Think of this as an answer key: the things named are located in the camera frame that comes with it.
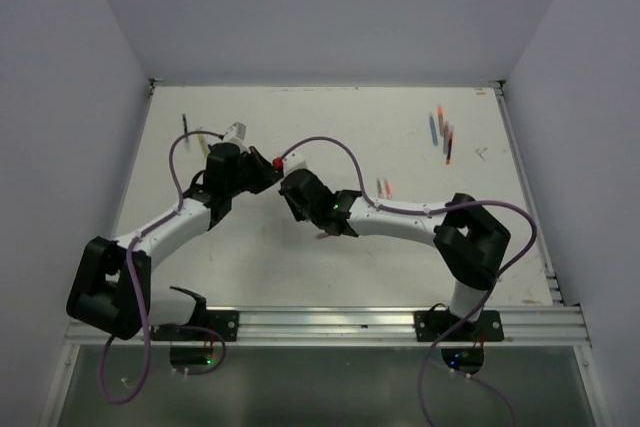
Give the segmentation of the red highlighter pen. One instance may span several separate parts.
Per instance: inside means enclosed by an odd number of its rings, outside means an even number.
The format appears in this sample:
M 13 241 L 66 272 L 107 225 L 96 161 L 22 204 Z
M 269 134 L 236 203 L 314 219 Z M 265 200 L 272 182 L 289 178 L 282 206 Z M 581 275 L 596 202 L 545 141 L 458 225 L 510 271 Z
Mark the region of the red highlighter pen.
M 384 186 L 385 198 L 388 200 L 392 199 L 391 187 L 386 177 L 383 178 L 383 186 Z

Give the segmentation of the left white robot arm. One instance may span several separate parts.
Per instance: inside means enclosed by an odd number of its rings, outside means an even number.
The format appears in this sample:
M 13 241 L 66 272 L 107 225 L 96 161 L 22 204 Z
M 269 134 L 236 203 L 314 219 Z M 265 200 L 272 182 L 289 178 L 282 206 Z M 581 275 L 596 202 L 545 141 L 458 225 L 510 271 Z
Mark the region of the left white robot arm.
M 154 291 L 153 271 L 192 239 L 217 226 L 243 194 L 259 194 L 283 176 L 281 160 L 267 161 L 255 147 L 213 146 L 177 204 L 116 239 L 96 237 L 84 248 L 66 303 L 69 317 L 129 340 L 153 328 L 201 337 L 212 322 L 206 300 L 188 289 Z

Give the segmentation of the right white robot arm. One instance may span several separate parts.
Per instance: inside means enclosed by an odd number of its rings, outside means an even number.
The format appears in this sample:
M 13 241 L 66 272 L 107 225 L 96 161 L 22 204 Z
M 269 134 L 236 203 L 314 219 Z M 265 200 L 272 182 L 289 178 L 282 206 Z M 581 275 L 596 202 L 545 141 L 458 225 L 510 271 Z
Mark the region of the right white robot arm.
M 287 175 L 279 194 L 294 218 L 330 236 L 383 236 L 435 248 L 455 279 L 445 316 L 451 336 L 468 339 L 481 327 L 481 299 L 497 281 L 509 230 L 475 200 L 457 193 L 448 203 L 368 202 L 356 190 L 331 191 L 307 169 Z

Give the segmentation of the yellow highlighter pen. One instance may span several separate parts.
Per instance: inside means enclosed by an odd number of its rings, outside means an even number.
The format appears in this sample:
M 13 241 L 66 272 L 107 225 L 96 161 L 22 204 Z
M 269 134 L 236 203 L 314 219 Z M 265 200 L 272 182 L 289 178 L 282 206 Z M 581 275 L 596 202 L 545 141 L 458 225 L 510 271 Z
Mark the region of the yellow highlighter pen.
M 197 140 L 202 151 L 203 157 L 206 158 L 210 152 L 207 135 L 202 129 L 197 130 Z

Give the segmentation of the dark green pen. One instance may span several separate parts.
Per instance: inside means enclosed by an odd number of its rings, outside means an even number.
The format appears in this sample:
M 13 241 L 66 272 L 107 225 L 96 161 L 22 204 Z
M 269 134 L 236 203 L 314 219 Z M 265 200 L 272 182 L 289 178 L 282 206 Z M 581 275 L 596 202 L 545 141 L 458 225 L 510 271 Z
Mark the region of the dark green pen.
M 188 126 L 188 121 L 187 121 L 187 116 L 185 113 L 181 114 L 181 121 L 182 121 L 182 128 L 183 128 L 183 142 L 184 142 L 184 148 L 186 152 L 190 151 L 190 137 L 188 135 L 189 133 L 189 126 Z

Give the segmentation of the light blue pen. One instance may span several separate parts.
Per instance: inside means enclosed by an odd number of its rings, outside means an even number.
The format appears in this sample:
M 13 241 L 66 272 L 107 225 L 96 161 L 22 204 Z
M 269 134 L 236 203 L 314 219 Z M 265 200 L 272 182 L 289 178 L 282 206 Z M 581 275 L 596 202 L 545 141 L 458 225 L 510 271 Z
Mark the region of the light blue pen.
M 429 119 L 429 128 L 431 132 L 432 143 L 434 146 L 439 145 L 439 130 L 436 126 L 436 121 L 432 113 L 428 116 Z

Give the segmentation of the purple red pen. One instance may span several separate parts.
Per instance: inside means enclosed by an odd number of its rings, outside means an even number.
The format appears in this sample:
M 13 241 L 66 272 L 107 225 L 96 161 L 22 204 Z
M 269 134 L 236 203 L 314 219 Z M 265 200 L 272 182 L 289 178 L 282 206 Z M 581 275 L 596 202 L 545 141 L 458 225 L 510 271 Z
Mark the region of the purple red pen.
M 452 146 L 453 146 L 453 126 L 449 122 L 444 123 L 443 127 L 443 146 L 445 164 L 451 163 Z

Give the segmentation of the orange tipped pen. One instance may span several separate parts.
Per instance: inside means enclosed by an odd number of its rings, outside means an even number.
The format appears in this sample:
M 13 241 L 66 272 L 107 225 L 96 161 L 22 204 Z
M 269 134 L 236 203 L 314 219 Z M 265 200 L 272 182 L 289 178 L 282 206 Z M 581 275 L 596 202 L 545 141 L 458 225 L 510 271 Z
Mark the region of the orange tipped pen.
M 441 104 L 439 104 L 437 106 L 437 119 L 438 119 L 438 128 L 439 128 L 439 133 L 441 135 L 441 137 L 443 139 L 446 138 L 446 135 L 448 133 L 448 127 L 447 127 L 447 123 L 444 117 L 444 109 L 443 106 Z

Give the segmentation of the aluminium mounting rail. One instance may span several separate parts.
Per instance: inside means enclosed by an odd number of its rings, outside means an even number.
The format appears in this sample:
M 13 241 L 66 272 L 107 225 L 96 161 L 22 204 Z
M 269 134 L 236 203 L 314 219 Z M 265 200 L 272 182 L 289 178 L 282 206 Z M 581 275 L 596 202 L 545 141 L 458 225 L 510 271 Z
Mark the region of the aluminium mounting rail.
M 412 347 L 431 342 L 416 340 L 413 312 L 429 307 L 210 307 L 240 313 L 233 346 Z M 590 343 L 578 307 L 491 307 L 500 313 L 502 342 L 440 342 L 453 346 L 573 347 Z

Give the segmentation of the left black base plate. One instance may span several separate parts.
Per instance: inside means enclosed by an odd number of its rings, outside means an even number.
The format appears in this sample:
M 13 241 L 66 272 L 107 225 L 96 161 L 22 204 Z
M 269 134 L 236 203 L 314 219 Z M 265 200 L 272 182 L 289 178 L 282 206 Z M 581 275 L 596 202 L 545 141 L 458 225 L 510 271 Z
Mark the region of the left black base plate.
M 219 334 L 225 342 L 236 342 L 240 325 L 240 313 L 232 309 L 208 309 L 205 326 Z

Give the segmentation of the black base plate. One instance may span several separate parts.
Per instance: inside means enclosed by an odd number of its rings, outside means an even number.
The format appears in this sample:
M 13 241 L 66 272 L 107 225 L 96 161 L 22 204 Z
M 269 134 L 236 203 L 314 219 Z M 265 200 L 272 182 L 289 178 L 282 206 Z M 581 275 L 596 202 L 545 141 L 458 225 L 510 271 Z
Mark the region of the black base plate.
M 459 319 L 447 309 L 418 310 L 413 312 L 414 330 L 418 342 L 433 342 L 455 325 Z M 476 321 L 466 321 L 449 334 L 446 342 L 502 342 L 505 334 L 500 313 L 483 310 Z
M 219 334 L 225 342 L 236 342 L 240 325 L 240 313 L 232 309 L 208 309 L 205 326 Z

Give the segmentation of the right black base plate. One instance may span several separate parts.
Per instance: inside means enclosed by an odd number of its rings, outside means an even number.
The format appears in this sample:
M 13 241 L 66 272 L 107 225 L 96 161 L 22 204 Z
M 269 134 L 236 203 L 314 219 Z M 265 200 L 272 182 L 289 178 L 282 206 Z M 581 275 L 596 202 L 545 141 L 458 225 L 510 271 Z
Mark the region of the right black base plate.
M 447 309 L 418 310 L 413 312 L 414 330 L 418 342 L 433 342 L 455 325 L 459 319 Z M 446 342 L 502 342 L 505 334 L 500 313 L 483 310 L 476 321 L 466 321 L 449 334 Z

